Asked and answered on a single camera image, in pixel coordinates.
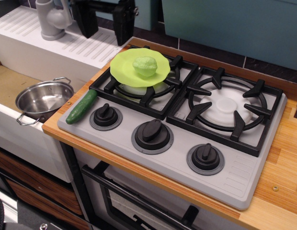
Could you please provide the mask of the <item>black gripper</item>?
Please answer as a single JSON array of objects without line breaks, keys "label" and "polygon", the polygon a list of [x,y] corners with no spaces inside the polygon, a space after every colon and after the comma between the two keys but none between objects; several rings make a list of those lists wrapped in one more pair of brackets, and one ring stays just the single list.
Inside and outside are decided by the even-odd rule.
[{"label": "black gripper", "polygon": [[135,16],[139,15],[134,0],[120,0],[118,3],[100,0],[74,0],[71,1],[71,10],[74,20],[86,38],[90,38],[98,31],[95,12],[113,14],[114,32],[119,46],[122,46],[133,36]]}]

